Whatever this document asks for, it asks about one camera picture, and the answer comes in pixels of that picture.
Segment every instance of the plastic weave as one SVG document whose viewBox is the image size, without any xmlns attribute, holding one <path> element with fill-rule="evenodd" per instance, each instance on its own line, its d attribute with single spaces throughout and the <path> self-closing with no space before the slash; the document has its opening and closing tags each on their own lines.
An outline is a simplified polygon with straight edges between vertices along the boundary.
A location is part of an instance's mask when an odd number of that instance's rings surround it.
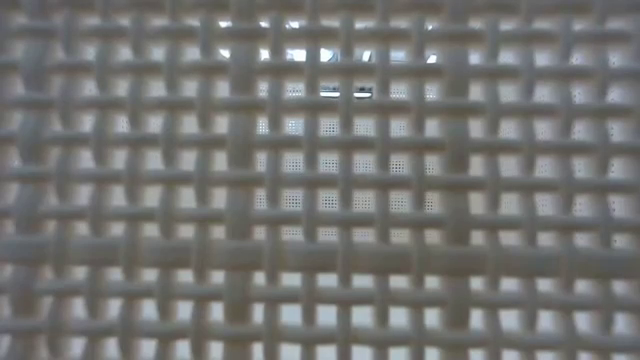
<svg viewBox="0 0 640 360">
<path fill-rule="evenodd" d="M 639 65 L 637 0 L 0 1 L 0 357 L 639 359 Z"/>
</svg>

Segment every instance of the white woven fabric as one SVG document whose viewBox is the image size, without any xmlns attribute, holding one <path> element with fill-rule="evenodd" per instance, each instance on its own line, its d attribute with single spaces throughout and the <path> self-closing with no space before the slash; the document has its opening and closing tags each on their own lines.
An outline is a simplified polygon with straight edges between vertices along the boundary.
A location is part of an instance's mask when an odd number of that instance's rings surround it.
<svg viewBox="0 0 640 360">
<path fill-rule="evenodd" d="M 639 61 L 637 0 L 2 1 L 0 356 L 638 359 Z"/>
</svg>

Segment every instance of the canvas mesh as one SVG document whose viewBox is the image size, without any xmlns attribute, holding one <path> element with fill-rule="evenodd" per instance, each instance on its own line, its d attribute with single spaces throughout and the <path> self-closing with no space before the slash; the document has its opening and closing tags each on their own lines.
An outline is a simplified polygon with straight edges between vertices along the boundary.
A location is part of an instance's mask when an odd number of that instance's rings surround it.
<svg viewBox="0 0 640 360">
<path fill-rule="evenodd" d="M 639 61 L 636 0 L 1 1 L 0 356 L 638 359 Z"/>
</svg>

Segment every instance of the grid pattern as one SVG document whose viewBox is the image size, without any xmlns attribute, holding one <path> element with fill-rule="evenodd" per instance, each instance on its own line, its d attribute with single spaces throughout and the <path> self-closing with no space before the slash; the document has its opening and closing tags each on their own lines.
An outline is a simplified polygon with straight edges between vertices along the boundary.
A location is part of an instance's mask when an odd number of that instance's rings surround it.
<svg viewBox="0 0 640 360">
<path fill-rule="evenodd" d="M 639 63 L 635 0 L 2 1 L 0 355 L 639 359 Z"/>
</svg>

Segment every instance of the woven mesh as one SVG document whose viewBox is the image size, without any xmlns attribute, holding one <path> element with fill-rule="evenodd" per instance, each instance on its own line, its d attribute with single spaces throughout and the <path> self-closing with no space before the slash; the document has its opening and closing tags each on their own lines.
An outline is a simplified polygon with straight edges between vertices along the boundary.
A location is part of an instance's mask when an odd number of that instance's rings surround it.
<svg viewBox="0 0 640 360">
<path fill-rule="evenodd" d="M 0 355 L 638 359 L 639 61 L 636 0 L 1 1 Z"/>
</svg>

